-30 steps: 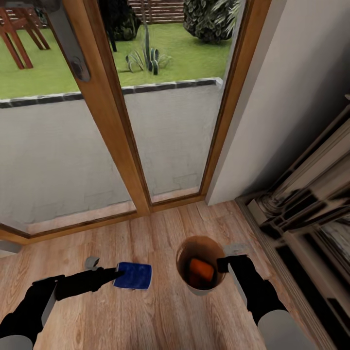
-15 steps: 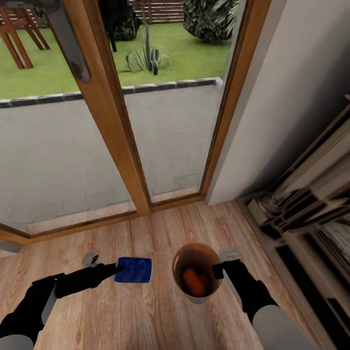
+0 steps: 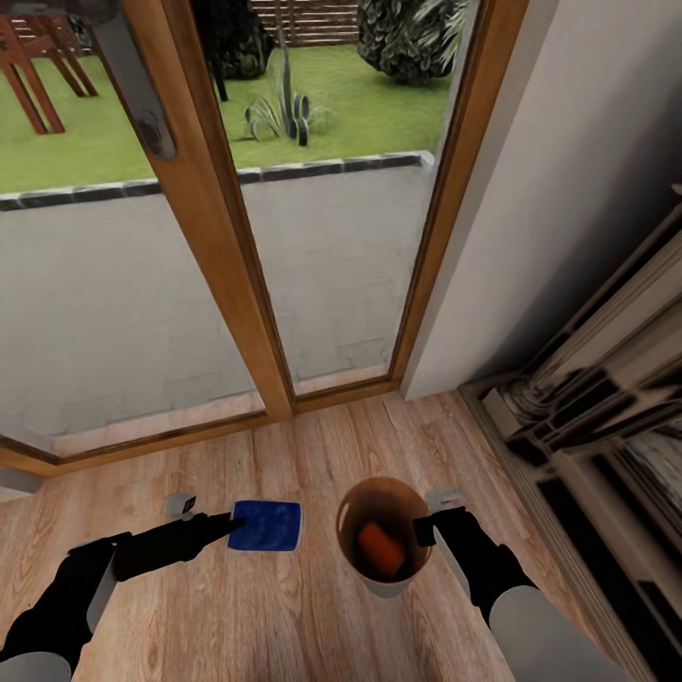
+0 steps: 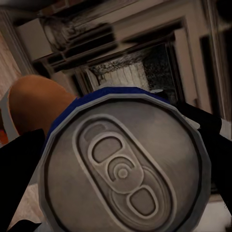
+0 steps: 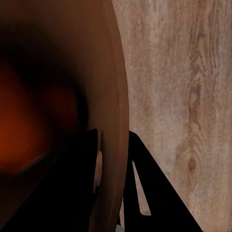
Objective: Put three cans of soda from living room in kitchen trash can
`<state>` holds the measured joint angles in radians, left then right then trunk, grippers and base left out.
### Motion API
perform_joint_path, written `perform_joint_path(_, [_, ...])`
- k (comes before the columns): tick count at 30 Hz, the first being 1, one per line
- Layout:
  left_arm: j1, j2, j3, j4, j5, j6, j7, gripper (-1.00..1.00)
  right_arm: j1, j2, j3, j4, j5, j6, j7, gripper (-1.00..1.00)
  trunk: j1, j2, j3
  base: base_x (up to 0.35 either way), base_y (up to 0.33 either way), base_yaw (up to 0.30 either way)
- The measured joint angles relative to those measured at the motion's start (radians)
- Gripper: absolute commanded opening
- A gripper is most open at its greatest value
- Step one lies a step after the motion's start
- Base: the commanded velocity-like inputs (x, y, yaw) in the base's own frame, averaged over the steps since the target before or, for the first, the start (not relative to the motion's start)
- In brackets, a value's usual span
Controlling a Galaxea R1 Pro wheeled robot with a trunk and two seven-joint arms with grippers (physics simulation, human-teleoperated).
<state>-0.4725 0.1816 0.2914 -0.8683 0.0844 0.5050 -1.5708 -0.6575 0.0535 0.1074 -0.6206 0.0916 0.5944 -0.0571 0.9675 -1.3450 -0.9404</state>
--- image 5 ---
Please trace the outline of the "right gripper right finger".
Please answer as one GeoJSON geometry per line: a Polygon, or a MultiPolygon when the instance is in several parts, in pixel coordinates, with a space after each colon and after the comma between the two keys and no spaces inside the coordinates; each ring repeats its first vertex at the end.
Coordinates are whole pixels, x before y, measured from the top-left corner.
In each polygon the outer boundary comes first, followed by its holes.
{"type": "Polygon", "coordinates": [[[132,131],[123,203],[125,232],[203,232],[140,137],[132,131]],[[133,161],[151,216],[140,212],[133,161]]]}

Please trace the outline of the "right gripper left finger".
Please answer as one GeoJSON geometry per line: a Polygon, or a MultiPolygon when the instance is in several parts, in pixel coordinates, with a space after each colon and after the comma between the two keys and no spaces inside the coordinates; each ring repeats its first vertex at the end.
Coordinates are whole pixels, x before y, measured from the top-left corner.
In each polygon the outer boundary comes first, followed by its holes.
{"type": "Polygon", "coordinates": [[[0,232],[88,232],[98,131],[82,133],[0,232]]]}

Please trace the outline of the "trash can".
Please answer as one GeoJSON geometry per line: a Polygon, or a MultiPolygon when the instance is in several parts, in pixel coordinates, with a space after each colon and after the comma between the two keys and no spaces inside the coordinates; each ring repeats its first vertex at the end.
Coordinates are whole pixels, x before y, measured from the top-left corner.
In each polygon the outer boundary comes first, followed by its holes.
{"type": "Polygon", "coordinates": [[[112,0],[0,0],[0,51],[26,86],[80,90],[84,125],[19,175],[0,172],[0,230],[84,132],[97,129],[102,173],[88,232],[115,232],[129,148],[126,64],[112,0]]]}

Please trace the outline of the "can of soda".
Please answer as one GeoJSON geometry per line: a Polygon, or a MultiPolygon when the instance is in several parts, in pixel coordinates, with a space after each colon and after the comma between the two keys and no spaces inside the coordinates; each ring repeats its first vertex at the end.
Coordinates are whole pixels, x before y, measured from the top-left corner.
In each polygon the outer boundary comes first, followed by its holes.
{"type": "Polygon", "coordinates": [[[14,178],[58,147],[59,133],[0,51],[0,172],[14,178]]]}
{"type": "Polygon", "coordinates": [[[72,133],[84,125],[80,90],[68,84],[28,88],[59,133],[72,133]]]}

